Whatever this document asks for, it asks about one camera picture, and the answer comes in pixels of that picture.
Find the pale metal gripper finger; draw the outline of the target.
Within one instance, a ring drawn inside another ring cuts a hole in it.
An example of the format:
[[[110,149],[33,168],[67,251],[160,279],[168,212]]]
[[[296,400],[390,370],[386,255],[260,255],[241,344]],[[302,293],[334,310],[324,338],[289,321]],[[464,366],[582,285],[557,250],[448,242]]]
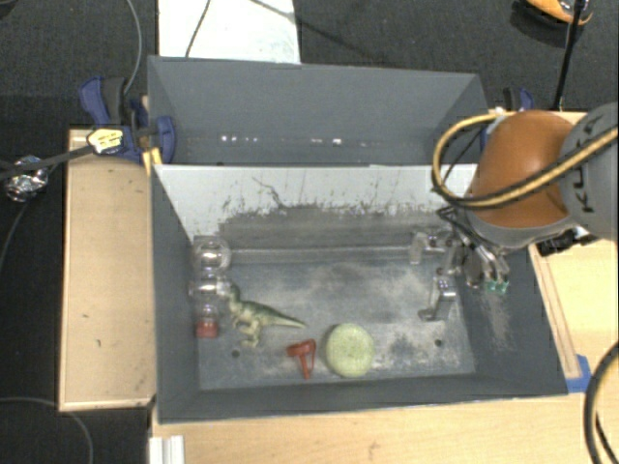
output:
[[[436,234],[417,232],[412,237],[409,247],[409,262],[418,265],[428,254],[442,253],[446,249],[444,241]]]
[[[447,320],[457,301],[457,288],[445,277],[433,280],[427,305],[418,311],[421,320]]]

